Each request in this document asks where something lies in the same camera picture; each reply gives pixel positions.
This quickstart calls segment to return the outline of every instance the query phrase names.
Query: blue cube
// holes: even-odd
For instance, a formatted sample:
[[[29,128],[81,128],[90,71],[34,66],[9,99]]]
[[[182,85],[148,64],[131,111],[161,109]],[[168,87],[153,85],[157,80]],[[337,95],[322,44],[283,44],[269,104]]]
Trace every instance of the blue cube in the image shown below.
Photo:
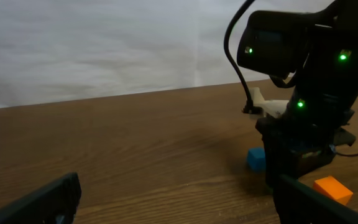
[[[249,149],[247,163],[255,172],[266,170],[265,150],[262,147]]]

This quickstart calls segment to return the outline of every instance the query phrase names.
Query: wooden table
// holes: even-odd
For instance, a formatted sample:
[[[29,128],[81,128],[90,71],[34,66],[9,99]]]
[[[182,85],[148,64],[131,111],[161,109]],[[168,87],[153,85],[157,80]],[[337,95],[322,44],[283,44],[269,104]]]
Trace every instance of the wooden table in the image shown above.
[[[252,82],[267,99],[291,90]],[[75,223],[279,223],[264,175],[246,169],[262,146],[255,119],[240,112],[240,84],[0,109],[0,207],[67,172],[83,195]],[[358,100],[347,129],[357,136]],[[358,157],[301,178],[333,175],[354,192]]]

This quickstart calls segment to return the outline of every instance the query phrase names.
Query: tabletop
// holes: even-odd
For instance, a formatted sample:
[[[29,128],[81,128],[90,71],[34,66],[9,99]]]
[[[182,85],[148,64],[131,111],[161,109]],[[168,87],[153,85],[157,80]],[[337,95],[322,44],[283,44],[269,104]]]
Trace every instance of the tabletop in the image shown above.
[[[250,82],[266,99],[292,90]],[[263,146],[241,113],[240,84],[0,109],[0,207],[68,172],[80,177],[75,223],[279,223],[264,174],[246,167]],[[356,113],[345,128],[357,136]],[[353,191],[358,157],[339,157],[300,179],[333,175]]]

